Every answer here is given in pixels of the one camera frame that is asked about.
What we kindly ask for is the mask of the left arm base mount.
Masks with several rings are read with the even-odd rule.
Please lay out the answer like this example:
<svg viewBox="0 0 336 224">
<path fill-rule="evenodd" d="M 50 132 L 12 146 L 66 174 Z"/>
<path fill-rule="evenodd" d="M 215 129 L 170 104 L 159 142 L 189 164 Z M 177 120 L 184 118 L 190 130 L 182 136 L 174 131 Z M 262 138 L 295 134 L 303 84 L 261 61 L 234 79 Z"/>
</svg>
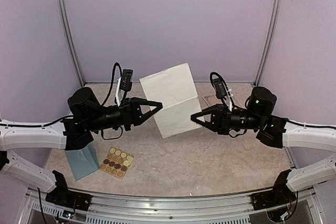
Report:
<svg viewBox="0 0 336 224">
<path fill-rule="evenodd" d="M 90 194 L 72 191 L 68 188 L 62 173 L 54 170 L 56 187 L 47 193 L 45 200 L 55 205 L 71 208 L 73 210 L 87 211 L 89 209 L 92 196 Z"/>
</svg>

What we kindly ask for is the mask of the teal blue envelope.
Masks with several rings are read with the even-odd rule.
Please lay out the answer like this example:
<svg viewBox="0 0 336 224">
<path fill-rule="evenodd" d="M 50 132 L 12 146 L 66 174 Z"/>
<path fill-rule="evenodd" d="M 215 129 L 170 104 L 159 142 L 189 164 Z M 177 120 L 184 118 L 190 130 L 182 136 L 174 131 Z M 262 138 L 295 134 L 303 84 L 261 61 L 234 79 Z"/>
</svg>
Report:
<svg viewBox="0 0 336 224">
<path fill-rule="evenodd" d="M 99 169 L 96 150 L 92 143 L 80 150 L 65 151 L 75 180 L 80 180 Z"/>
</svg>

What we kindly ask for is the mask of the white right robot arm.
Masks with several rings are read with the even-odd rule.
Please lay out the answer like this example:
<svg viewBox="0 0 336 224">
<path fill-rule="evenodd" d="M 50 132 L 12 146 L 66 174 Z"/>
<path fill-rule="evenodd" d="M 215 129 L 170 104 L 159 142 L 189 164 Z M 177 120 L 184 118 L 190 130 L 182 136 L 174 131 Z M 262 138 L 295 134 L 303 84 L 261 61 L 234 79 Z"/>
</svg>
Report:
<svg viewBox="0 0 336 224">
<path fill-rule="evenodd" d="M 274 148 L 305 147 L 335 153 L 335 126 L 291 121 L 272 114 L 277 98 L 264 87 L 254 87 L 245 109 L 216 104 L 191 115 L 191 121 L 217 133 L 253 130 L 256 138 Z M 281 204 L 289 192 L 335 179 L 335 154 L 300 169 L 281 172 L 269 192 L 273 205 Z"/>
</svg>

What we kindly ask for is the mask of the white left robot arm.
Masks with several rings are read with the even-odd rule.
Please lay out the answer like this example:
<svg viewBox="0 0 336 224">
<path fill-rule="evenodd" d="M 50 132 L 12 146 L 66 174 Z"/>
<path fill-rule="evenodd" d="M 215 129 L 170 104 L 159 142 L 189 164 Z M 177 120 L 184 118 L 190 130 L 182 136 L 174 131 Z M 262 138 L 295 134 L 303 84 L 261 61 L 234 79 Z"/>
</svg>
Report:
<svg viewBox="0 0 336 224">
<path fill-rule="evenodd" d="M 19 124 L 1 121 L 1 173 L 9 174 L 52 194 L 60 204 L 66 206 L 73 201 L 62 173 L 47 171 L 18 156 L 18 148 L 53 148 L 76 151 L 93 141 L 93 133 L 106 129 L 139 126 L 163 105 L 161 102 L 142 98 L 126 98 L 120 105 L 103 106 L 93 90 L 84 87 L 69 99 L 71 115 L 53 122 L 40 124 Z"/>
</svg>

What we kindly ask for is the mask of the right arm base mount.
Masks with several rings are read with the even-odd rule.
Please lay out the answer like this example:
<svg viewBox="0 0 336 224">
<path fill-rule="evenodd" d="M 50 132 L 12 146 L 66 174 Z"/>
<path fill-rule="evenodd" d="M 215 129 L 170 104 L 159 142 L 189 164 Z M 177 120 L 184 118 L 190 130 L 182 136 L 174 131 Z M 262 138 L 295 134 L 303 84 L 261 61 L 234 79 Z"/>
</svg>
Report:
<svg viewBox="0 0 336 224">
<path fill-rule="evenodd" d="M 286 185 L 287 177 L 290 172 L 290 169 L 281 172 L 271 190 L 251 195 L 254 210 L 272 208 L 297 199 L 296 193 L 291 191 Z"/>
</svg>

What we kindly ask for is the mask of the beige lined letter paper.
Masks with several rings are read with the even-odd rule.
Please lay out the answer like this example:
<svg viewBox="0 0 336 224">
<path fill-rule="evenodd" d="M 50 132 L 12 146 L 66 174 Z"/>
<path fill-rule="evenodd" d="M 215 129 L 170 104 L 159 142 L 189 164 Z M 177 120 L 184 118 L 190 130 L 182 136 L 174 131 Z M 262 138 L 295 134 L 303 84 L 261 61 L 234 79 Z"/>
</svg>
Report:
<svg viewBox="0 0 336 224">
<path fill-rule="evenodd" d="M 191 115 L 201 112 L 195 83 L 187 63 L 165 69 L 140 79 L 147 100 L 161 102 L 154 114 L 163 138 L 199 129 Z"/>
</svg>

